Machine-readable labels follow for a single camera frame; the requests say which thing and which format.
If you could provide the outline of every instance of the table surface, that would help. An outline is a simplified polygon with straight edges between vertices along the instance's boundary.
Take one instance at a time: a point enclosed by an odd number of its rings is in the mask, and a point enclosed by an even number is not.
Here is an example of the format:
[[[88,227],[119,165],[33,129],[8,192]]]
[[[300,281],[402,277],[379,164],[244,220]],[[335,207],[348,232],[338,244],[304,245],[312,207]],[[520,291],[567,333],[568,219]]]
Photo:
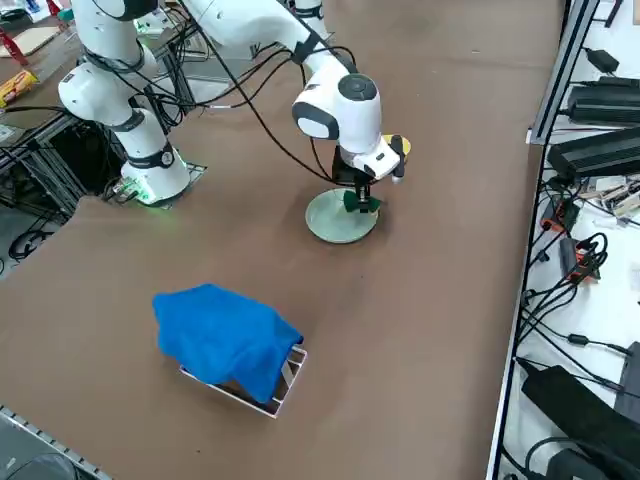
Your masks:
[[[304,212],[327,186],[251,111],[195,112],[170,137],[209,169],[170,212],[84,200],[0,288],[1,401],[114,478],[486,470],[536,179],[522,139],[559,5],[328,0],[325,11],[381,91],[385,133],[412,142],[404,183],[374,189],[385,207],[371,235],[314,238]],[[291,121],[299,91],[288,66],[256,107],[309,161]],[[333,145],[318,143],[329,161]],[[158,351],[153,295],[205,282],[274,306],[305,335],[277,420]]]

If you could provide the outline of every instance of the metal frame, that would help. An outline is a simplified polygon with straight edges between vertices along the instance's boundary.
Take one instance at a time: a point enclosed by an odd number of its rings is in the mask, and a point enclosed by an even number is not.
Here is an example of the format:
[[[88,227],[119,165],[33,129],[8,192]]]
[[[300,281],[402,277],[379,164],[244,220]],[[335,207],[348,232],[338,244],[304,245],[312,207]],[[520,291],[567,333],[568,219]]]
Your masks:
[[[212,388],[213,390],[216,390],[226,395],[229,398],[234,399],[237,402],[242,403],[243,405],[249,408],[252,408],[253,410],[256,410],[257,412],[262,413],[263,415],[266,415],[268,417],[275,419],[275,418],[278,418],[278,415],[282,410],[284,401],[289,397],[289,393],[291,392],[291,389],[293,388],[293,384],[295,383],[296,379],[300,375],[300,371],[302,370],[302,366],[304,365],[304,362],[307,359],[307,355],[308,355],[307,351],[302,349],[299,346],[294,345],[291,348],[291,351],[289,352],[287,359],[285,360],[284,364],[282,365],[282,368],[280,369],[281,379],[286,385],[286,391],[282,394],[281,398],[278,398],[278,395],[276,393],[274,393],[273,397],[271,397],[271,401],[269,402],[269,405],[275,406],[275,409],[273,411],[269,410],[266,405],[262,405],[253,401],[248,396],[246,399],[242,398],[236,392],[228,389],[224,385],[213,385],[210,383],[201,382],[196,377],[194,377],[191,373],[189,373],[189,371],[182,365],[180,366],[180,373],[182,373],[183,375],[186,375],[187,377],[195,380],[198,383],[202,383],[203,385],[206,385],[207,387]]]
[[[599,3],[600,0],[575,0],[573,4],[560,40],[558,56],[551,71],[551,78],[544,97],[542,97],[540,110],[538,110],[533,127],[531,127],[529,143],[545,145],[548,142],[558,109],[562,104],[573,69],[582,50],[582,44]]]
[[[92,463],[89,463],[86,458],[81,455],[78,455],[76,452],[71,450],[69,447],[65,447],[62,443],[58,442],[56,439],[46,434],[38,427],[29,423],[27,420],[22,418],[20,415],[12,412],[4,405],[0,404],[0,415],[6,418],[10,423],[16,425],[25,433],[29,433],[45,444],[49,445],[54,450],[57,450],[60,455],[68,458],[73,464],[82,469],[92,478],[96,478],[98,480],[111,480],[111,477],[104,473],[100,468],[96,467]]]

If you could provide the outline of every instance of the white shelf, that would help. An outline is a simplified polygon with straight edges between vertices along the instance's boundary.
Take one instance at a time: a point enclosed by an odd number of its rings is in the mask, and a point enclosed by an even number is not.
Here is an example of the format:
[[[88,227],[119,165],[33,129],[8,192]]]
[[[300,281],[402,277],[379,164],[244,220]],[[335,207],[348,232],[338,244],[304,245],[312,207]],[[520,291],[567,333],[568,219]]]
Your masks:
[[[613,4],[613,1],[601,0],[594,18],[606,19]],[[594,50],[604,49],[615,57],[620,62],[616,71],[617,76],[640,78],[640,55],[637,53],[637,46],[640,45],[640,26],[633,25],[632,18],[633,1],[623,0],[611,28],[605,28],[604,23],[593,22],[584,46]],[[598,80],[601,75],[602,73],[588,62],[585,52],[582,52],[576,62],[571,80]],[[562,108],[567,107],[570,90],[571,87],[565,92]],[[558,117],[554,130],[563,128],[603,128],[607,129],[605,131],[611,129],[610,126],[605,125],[570,123],[567,117]],[[550,143],[600,135],[605,131],[555,131],[551,136]],[[542,215],[547,203],[548,201],[545,200],[540,204],[536,212],[537,219]],[[633,218],[640,221],[640,214],[636,214]],[[540,231],[537,223],[534,238]],[[572,236],[576,239],[583,239],[596,232],[607,235],[609,241],[607,249],[609,257],[601,268],[602,279],[592,285],[581,285],[576,298],[566,307],[545,317],[544,322],[560,333],[579,333],[587,335],[591,340],[628,347],[634,341],[640,341],[640,305],[638,305],[640,292],[634,290],[631,279],[632,266],[640,264],[640,249],[638,249],[640,228],[632,225],[617,226],[613,217],[586,205],[580,211],[577,223],[571,232]],[[547,232],[543,240],[534,247],[533,255],[554,235],[555,232]],[[526,289],[544,290],[552,287],[561,278],[559,241],[549,249],[548,255],[550,261],[537,262],[531,268]],[[621,354],[604,347],[573,346],[550,332],[545,333],[593,373],[614,382],[620,381],[624,363],[624,357]],[[525,339],[517,354],[547,365],[562,365],[570,373],[588,377],[585,372],[564,358],[535,332],[532,332]],[[525,378],[526,373],[522,368],[515,366],[513,384],[507,398],[508,416],[505,421],[503,437],[506,449],[521,463],[524,462],[528,450],[534,443],[550,436],[563,435],[521,392]],[[593,382],[582,380],[581,382],[608,405],[613,406],[616,398],[615,392]],[[557,445],[547,445],[541,448],[533,457],[532,469],[545,473],[549,459],[560,449],[561,447]],[[507,473],[517,473],[504,457],[501,458],[499,472],[497,478],[500,479]]]

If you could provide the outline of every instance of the black device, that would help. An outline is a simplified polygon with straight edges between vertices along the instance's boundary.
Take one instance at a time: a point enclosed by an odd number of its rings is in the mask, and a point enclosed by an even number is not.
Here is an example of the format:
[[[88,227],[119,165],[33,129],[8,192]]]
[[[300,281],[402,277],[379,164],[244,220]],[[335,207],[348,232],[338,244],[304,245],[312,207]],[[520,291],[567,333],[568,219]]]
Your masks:
[[[615,412],[559,365],[538,370],[526,364],[525,369],[528,377],[522,392],[568,438],[601,449],[580,447],[594,466],[611,480],[638,479],[640,471],[631,471],[612,457],[640,469],[640,425]]]
[[[606,50],[592,50],[584,47],[584,51],[587,52],[587,60],[589,60],[589,63],[602,73],[613,73],[620,66],[620,62],[613,58]]]
[[[631,355],[627,356],[624,361],[620,385],[626,392],[640,396],[640,343],[633,342],[629,350],[631,350]],[[640,398],[618,393],[613,408],[616,412],[640,423]]]
[[[609,480],[588,458],[568,448],[551,457],[546,476],[547,480]]]
[[[640,172],[640,128],[629,128],[552,145],[551,166],[576,179]]]
[[[568,108],[558,112],[572,122],[633,126],[640,124],[640,90],[620,85],[577,86],[571,89]]]
[[[608,77],[606,75],[600,77],[597,82],[583,82],[584,84],[596,87],[628,87],[640,88],[640,79],[625,77]]]
[[[570,232],[576,224],[579,213],[580,207],[571,200],[553,195],[540,218],[540,227],[545,231],[564,232],[566,229]]]
[[[562,273],[567,280],[574,282],[582,278],[600,280],[600,270],[593,265],[595,260],[579,244],[574,238],[560,240]]]

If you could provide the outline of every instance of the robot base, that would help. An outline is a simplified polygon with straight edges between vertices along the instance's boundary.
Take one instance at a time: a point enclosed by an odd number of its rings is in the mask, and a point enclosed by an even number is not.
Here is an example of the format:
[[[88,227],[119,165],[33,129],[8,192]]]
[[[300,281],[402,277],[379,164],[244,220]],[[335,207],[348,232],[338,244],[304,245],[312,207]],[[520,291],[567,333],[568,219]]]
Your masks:
[[[343,197],[347,188],[335,188],[314,198],[305,218],[309,230],[329,243],[353,243],[364,238],[378,221],[378,211],[360,213],[347,212]]]
[[[169,168],[136,168],[129,162],[121,169],[122,191],[135,191],[136,200],[144,205],[154,205],[180,195],[189,186],[187,164],[174,149],[174,161]]]

